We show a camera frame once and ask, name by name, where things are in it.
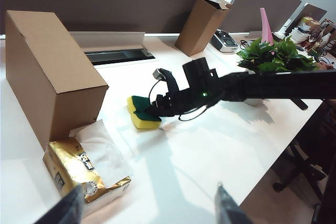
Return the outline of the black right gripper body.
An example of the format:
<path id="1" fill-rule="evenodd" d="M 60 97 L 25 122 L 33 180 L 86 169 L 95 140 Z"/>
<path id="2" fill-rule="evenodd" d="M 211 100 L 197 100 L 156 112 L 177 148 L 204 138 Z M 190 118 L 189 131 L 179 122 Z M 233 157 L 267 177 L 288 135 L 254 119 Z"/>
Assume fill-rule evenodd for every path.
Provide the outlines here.
<path id="1" fill-rule="evenodd" d="M 180 90 L 172 73 L 164 70 L 168 87 L 166 107 L 171 116 L 182 115 L 204 105 L 210 107 L 222 97 L 223 88 L 215 69 L 208 67 L 206 59 L 199 58 L 183 65 L 189 87 Z"/>

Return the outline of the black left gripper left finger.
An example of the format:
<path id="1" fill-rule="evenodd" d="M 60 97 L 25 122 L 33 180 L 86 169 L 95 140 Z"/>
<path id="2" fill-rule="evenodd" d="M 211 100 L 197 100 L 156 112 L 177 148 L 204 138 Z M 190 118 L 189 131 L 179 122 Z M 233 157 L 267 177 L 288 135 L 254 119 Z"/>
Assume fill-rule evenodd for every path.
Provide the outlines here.
<path id="1" fill-rule="evenodd" d="M 35 223 L 81 223 L 83 209 L 83 188 L 78 185 Z"/>

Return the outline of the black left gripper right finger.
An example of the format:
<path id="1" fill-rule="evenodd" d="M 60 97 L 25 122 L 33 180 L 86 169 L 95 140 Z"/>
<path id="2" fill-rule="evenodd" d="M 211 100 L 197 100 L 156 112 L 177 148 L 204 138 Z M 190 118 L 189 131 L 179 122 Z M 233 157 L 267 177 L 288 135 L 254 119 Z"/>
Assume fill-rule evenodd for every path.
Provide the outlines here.
<path id="1" fill-rule="evenodd" d="M 215 216 L 216 223 L 252 223 L 225 190 L 223 183 L 218 183 L 215 195 Z"/>

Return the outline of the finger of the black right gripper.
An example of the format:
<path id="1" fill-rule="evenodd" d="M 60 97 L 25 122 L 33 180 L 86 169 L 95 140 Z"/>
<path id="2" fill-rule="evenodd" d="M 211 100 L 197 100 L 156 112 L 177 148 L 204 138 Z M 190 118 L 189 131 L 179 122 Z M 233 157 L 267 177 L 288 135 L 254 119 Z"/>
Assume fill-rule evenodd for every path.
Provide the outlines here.
<path id="1" fill-rule="evenodd" d="M 164 108 L 166 107 L 166 97 L 161 94 L 157 94 L 154 103 L 157 108 Z"/>
<path id="2" fill-rule="evenodd" d="M 165 107 L 155 107 L 155 106 L 148 106 L 146 109 L 144 109 L 144 112 L 157 117 L 170 117 L 171 113 L 168 108 Z"/>

